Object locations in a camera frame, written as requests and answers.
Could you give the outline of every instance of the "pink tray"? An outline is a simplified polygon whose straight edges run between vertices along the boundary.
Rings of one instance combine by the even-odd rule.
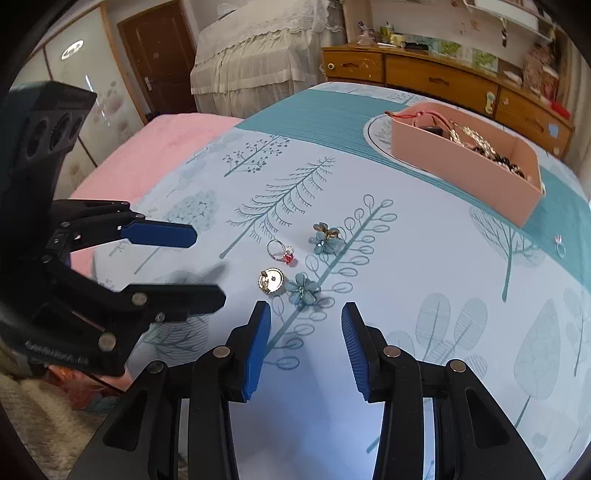
[[[397,115],[431,110],[458,125],[476,130],[493,148],[519,166],[526,181],[487,158],[438,135],[413,127],[413,119],[392,118],[392,155],[432,173],[486,203],[517,226],[524,226],[534,211],[543,187],[534,150],[522,139],[472,115],[434,102],[420,102]],[[417,125],[432,125],[431,115]]]

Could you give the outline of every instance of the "wooden dresser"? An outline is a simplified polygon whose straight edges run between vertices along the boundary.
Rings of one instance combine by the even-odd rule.
[[[422,93],[492,118],[557,158],[569,149],[574,126],[528,90],[459,61],[393,47],[323,48],[331,82],[355,82]]]

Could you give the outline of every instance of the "jewelry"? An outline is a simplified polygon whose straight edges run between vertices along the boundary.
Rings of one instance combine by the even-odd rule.
[[[320,222],[314,224],[314,230],[317,232],[323,232],[326,238],[338,238],[340,230],[338,228],[329,228],[326,223]]]
[[[564,258],[566,256],[566,247],[562,243],[562,235],[556,235],[554,241],[556,242],[556,253],[560,258]]]
[[[281,248],[283,249],[283,253],[280,253],[280,254],[272,254],[271,253],[271,250],[269,249],[269,247],[271,246],[271,244],[273,242],[276,242],[281,246]],[[267,253],[269,254],[269,256],[273,260],[276,260],[278,262],[285,262],[288,265],[294,259],[294,249],[292,247],[286,247],[282,242],[280,242],[276,238],[274,238],[269,243],[267,243]]]
[[[484,150],[485,157],[491,160],[496,159],[497,153],[495,152],[495,149],[492,148],[491,144],[488,143],[480,133],[478,133],[475,130],[472,130],[469,127],[461,127],[461,130],[464,133],[464,135],[474,140],[477,147]]]
[[[278,268],[267,268],[259,276],[259,288],[267,295],[275,293],[283,286],[285,276]]]
[[[305,273],[300,272],[295,276],[295,280],[285,283],[285,291],[290,294],[289,301],[293,305],[315,305],[318,302],[320,286]]]
[[[315,236],[308,239],[308,243],[314,245],[314,253],[336,255],[342,249],[345,242],[339,238],[340,230],[338,228],[329,228],[326,223],[320,222],[314,224],[316,230]]]

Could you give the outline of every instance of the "red gem ring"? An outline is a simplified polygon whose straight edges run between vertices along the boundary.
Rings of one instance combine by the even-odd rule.
[[[278,243],[281,246],[281,248],[283,249],[282,253],[278,253],[278,254],[271,253],[270,246],[274,242]],[[294,259],[294,249],[292,247],[286,247],[282,242],[280,242],[279,240],[277,240],[275,238],[273,240],[271,240],[269,243],[267,243],[267,253],[269,254],[269,256],[273,260],[276,260],[278,262],[284,262],[288,265]]]

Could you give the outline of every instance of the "blue flower earring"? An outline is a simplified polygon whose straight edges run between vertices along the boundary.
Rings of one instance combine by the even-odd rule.
[[[285,290],[290,293],[289,300],[293,305],[315,305],[318,302],[316,294],[320,292],[320,286],[305,273],[300,272],[295,276],[295,281],[285,282]]]
[[[329,228],[326,223],[320,222],[314,225],[314,230],[316,230],[316,235],[308,239],[308,243],[314,245],[314,253],[316,255],[321,253],[336,255],[343,244],[339,238],[339,229]]]

